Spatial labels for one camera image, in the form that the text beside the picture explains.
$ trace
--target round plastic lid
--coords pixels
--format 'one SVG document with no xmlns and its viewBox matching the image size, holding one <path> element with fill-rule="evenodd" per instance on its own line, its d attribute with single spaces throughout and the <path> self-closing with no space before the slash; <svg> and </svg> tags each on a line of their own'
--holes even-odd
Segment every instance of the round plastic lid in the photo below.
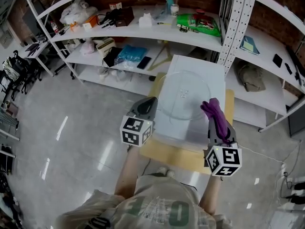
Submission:
<svg viewBox="0 0 305 229">
<path fill-rule="evenodd" d="M 200 76 L 190 71 L 175 72 L 161 78 L 159 85 L 159 108 L 167 116 L 193 120 L 204 115 L 200 105 L 210 100 L 210 89 Z"/>
</svg>

